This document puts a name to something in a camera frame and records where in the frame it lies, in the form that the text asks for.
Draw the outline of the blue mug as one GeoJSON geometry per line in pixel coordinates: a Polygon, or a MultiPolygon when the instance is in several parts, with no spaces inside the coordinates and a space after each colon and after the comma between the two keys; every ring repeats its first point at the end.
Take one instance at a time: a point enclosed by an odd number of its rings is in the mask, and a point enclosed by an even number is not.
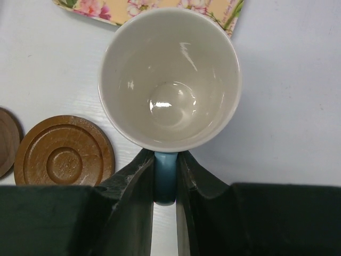
{"type": "Polygon", "coordinates": [[[154,201],[176,199],[176,159],[207,143],[241,98],[240,62],[210,18],[175,7],[141,13],[115,32],[101,61],[103,111],[127,140],[155,156],[154,201]]]}

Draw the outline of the dark wooden coaster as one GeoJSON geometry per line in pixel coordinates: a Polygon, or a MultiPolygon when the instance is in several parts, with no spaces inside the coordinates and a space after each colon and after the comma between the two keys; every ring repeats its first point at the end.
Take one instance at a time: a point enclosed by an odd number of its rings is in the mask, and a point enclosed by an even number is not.
{"type": "Polygon", "coordinates": [[[23,129],[17,117],[1,107],[1,179],[10,173],[22,138],[23,129]]]}

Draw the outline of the floral serving tray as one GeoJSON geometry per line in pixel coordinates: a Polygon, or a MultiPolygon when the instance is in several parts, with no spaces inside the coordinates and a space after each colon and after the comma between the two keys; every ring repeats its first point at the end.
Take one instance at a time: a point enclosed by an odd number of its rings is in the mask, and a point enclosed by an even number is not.
{"type": "Polygon", "coordinates": [[[121,26],[140,13],[176,7],[191,10],[214,21],[232,36],[243,0],[53,0],[60,8],[91,19],[121,26]]]}

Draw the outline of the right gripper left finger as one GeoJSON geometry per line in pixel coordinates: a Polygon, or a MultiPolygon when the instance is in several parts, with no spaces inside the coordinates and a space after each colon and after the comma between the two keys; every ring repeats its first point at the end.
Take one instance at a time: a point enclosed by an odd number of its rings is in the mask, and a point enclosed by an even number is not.
{"type": "Polygon", "coordinates": [[[149,255],[153,152],[98,186],[1,186],[1,255],[149,255]]]}

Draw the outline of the brown saucer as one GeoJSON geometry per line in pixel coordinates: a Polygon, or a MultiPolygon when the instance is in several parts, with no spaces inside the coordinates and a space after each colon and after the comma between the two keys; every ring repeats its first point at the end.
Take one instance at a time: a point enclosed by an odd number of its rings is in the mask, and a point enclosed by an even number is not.
{"type": "Polygon", "coordinates": [[[107,135],[73,115],[36,124],[22,139],[14,161],[16,185],[97,186],[114,172],[115,154],[107,135]]]}

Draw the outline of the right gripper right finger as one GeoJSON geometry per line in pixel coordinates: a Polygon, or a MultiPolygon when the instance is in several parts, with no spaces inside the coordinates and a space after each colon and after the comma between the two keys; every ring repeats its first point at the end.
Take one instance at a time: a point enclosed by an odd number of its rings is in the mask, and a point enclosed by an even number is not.
{"type": "Polygon", "coordinates": [[[340,188],[225,184],[177,158],[179,255],[340,255],[340,188]]]}

